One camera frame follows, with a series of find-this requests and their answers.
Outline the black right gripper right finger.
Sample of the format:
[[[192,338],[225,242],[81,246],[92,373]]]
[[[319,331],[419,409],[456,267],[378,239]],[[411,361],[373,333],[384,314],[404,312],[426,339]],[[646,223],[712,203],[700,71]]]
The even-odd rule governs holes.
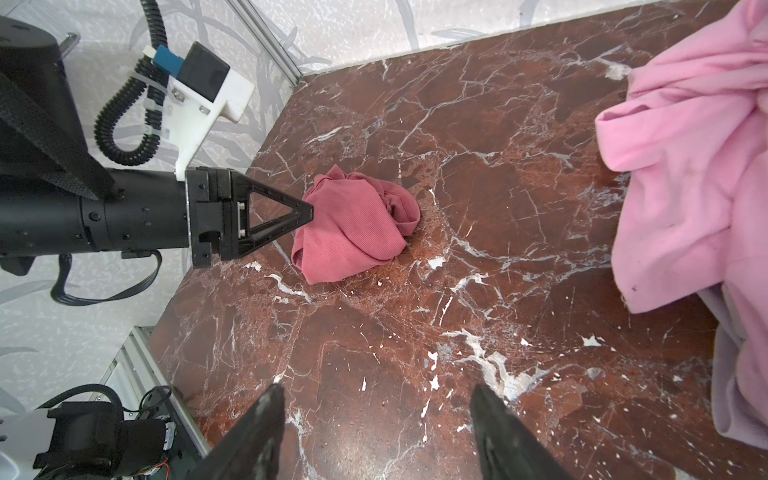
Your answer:
[[[572,479],[488,385],[474,387],[470,413],[483,479]]]

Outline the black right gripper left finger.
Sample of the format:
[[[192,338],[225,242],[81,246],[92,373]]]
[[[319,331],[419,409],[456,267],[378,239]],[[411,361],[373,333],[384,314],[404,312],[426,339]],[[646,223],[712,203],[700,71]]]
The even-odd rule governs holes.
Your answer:
[[[285,391],[275,383],[185,478],[276,479],[285,420]]]

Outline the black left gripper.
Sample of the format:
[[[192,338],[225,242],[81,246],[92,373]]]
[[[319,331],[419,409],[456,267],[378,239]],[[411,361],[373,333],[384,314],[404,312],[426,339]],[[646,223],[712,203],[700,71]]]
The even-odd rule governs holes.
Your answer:
[[[246,257],[314,219],[307,201],[231,169],[188,169],[186,203],[194,268]]]

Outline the dark pink cloth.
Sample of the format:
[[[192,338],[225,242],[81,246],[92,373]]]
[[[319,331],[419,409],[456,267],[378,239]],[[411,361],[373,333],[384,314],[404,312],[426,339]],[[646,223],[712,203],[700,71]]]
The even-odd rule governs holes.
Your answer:
[[[303,200],[314,216],[297,230],[291,260],[310,285],[391,262],[421,220],[418,202],[402,186],[339,166],[316,176]]]

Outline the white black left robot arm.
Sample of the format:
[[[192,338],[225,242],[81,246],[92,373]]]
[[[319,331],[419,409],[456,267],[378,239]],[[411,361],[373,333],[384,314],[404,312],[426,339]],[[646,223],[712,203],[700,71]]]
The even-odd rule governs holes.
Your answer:
[[[88,151],[59,45],[20,20],[1,20],[1,267],[17,276],[41,256],[117,251],[141,258],[189,248],[193,265],[243,258],[308,223],[312,206],[231,169],[192,167],[220,117],[237,121],[253,88],[200,44],[171,74],[170,172],[112,169]]]

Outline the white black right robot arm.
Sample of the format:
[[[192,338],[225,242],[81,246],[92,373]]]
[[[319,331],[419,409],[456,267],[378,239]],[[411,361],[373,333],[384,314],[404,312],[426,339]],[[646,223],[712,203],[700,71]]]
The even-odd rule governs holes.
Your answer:
[[[86,384],[1,421],[4,479],[146,477],[172,462],[175,424],[126,419],[110,387]],[[567,479],[569,473],[486,385],[470,403],[485,479]],[[270,385],[185,479],[274,479],[285,431],[285,391]]]

